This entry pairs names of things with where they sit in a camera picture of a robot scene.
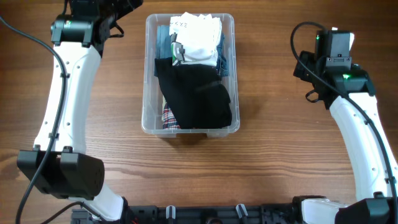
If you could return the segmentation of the blue jeans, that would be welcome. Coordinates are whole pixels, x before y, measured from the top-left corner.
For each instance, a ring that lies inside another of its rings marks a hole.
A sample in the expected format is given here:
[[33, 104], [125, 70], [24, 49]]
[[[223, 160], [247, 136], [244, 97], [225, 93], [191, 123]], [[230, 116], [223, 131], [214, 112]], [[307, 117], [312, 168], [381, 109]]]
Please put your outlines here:
[[[227, 77], [229, 75], [228, 61], [223, 55], [223, 41], [225, 35], [221, 33], [220, 42], [217, 45], [217, 61], [216, 70], [218, 75], [221, 77]], [[171, 52], [171, 38], [169, 36], [169, 26], [162, 25], [157, 27], [157, 37], [155, 44], [155, 58], [169, 58], [172, 56]]]

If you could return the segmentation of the white printed t-shirt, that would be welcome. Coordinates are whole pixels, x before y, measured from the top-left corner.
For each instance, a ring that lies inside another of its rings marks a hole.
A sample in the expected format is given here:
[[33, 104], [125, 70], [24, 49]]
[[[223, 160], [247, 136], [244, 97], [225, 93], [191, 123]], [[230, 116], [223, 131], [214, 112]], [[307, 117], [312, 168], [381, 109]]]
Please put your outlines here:
[[170, 18], [172, 65], [207, 65], [215, 67], [217, 46], [221, 42], [222, 23], [210, 14], [188, 12]]

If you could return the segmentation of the black garment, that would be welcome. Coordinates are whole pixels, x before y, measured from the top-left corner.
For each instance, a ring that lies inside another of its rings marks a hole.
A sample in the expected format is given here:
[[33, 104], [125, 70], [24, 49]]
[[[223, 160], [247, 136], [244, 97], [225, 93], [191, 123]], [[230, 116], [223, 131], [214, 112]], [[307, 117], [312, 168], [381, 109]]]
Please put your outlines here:
[[215, 67], [154, 60], [160, 90], [182, 129], [219, 129], [232, 123], [231, 98]]

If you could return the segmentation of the plaid shirt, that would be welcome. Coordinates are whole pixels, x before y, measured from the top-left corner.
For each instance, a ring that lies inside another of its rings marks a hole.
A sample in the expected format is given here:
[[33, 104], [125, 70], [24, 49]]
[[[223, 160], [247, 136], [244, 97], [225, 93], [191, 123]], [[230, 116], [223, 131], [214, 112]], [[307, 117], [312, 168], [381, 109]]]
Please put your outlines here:
[[174, 114], [167, 102], [164, 102], [162, 110], [162, 128], [163, 129], [180, 129]]

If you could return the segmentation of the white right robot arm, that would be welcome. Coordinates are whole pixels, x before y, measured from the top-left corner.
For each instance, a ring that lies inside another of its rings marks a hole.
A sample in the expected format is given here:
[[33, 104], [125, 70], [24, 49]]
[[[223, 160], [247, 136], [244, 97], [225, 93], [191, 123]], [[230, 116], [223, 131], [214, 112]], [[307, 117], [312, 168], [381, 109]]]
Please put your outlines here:
[[377, 111], [368, 72], [352, 62], [354, 35], [317, 31], [315, 51], [294, 53], [294, 76], [313, 85], [338, 125], [354, 174], [356, 202], [303, 199], [304, 223], [397, 223], [397, 162]]

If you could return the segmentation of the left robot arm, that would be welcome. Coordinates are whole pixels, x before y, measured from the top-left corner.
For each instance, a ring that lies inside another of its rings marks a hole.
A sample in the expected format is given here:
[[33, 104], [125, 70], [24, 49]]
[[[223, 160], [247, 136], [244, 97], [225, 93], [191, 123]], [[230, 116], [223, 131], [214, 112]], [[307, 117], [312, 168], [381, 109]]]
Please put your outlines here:
[[37, 189], [83, 207], [97, 223], [137, 223], [122, 196], [104, 181], [103, 161], [86, 154], [85, 124], [91, 87], [104, 44], [135, 1], [66, 1], [51, 26], [53, 77], [43, 123], [17, 166]]

